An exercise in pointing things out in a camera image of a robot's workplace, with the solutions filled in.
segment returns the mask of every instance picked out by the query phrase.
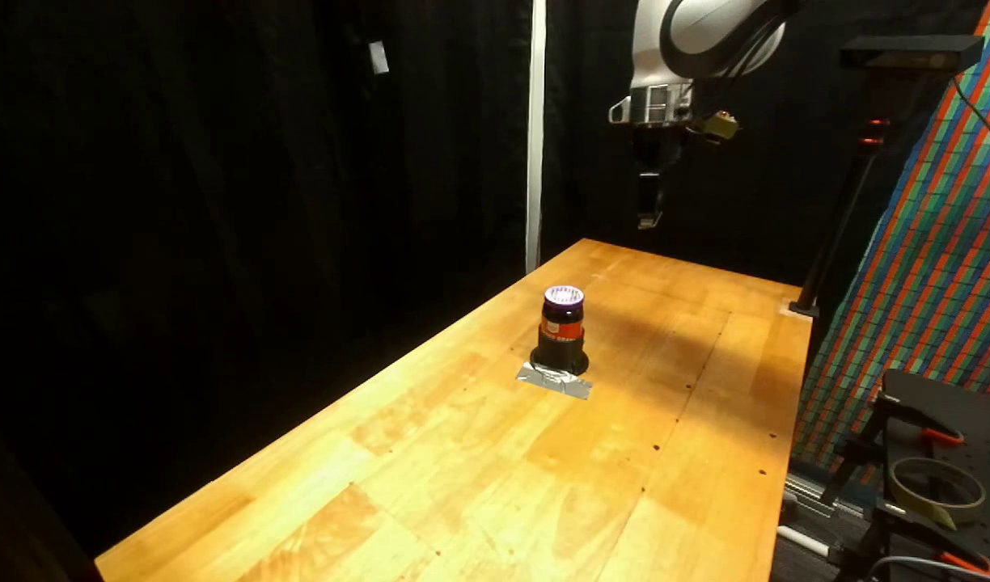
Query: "jar lid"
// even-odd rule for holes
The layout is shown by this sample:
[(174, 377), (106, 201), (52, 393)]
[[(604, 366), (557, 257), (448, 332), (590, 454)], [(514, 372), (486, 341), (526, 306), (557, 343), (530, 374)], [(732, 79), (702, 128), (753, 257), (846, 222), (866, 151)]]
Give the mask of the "jar lid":
[(587, 294), (576, 284), (549, 284), (546, 302), (560, 306), (572, 306), (572, 305), (583, 305)]

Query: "dark background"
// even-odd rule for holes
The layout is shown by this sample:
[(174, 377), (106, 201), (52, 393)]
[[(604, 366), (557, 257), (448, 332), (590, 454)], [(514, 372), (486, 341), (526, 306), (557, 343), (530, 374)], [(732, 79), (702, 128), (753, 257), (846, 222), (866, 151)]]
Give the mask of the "dark background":
[[(914, 91), (838, 48), (977, 13), (805, 0), (729, 96), (741, 140), (690, 151), (639, 235), (631, 136), (604, 125), (627, 7), (549, 0), (543, 257), (598, 235), (803, 280), (862, 120)], [(521, 276), (527, 19), (527, 0), (0, 0), (0, 429), (89, 557)]]

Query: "wooden tabletop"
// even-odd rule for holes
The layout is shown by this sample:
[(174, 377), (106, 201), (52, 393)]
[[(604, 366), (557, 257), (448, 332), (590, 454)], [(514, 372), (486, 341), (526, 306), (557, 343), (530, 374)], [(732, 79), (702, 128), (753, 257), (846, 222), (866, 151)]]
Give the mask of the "wooden tabletop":
[[(518, 369), (587, 291), (591, 394)], [(203, 484), (122, 580), (766, 580), (809, 321), (797, 288), (583, 239)]]

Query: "cable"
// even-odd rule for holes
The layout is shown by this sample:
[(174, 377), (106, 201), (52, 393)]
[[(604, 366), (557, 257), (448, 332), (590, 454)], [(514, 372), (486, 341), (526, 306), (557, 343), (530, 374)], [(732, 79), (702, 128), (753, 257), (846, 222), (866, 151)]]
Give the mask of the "cable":
[(967, 576), (967, 580), (990, 580), (990, 573), (975, 573), (975, 569), (960, 569), (960, 565), (951, 565), (951, 563), (943, 563), (943, 558), (922, 558), (922, 557), (883, 557), (883, 558), (874, 563), (870, 580), (878, 580), (878, 569), (883, 569), (883, 565), (920, 565), (920, 569), (959, 573), (959, 576)]
[(967, 105), (977, 113), (977, 120), (985, 122), (985, 128), (990, 133), (990, 120), (977, 109), (977, 105), (960, 91), (959, 80), (951, 80), (951, 84), (954, 84), (954, 93), (960, 96), (960, 105)]
[(729, 105), (734, 93), (734, 80), (747, 70), (747, 66), (753, 61), (753, 56), (765, 48), (765, 43), (775, 38), (775, 31), (786, 22), (786, 9), (777, 7), (775, 13), (765, 15), (765, 22), (747, 35), (747, 43), (741, 43), (734, 48), (734, 56), (729, 57), (732, 66), (722, 75), (722, 91), (720, 91), (720, 105)]

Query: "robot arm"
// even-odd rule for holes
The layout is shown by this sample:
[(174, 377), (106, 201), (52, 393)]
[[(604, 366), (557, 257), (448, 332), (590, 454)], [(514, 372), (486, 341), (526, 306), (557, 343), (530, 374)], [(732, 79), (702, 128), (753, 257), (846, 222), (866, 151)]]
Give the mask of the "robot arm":
[(756, 70), (784, 43), (790, 0), (640, 0), (631, 35), (631, 93), (615, 125), (690, 125), (697, 79)]

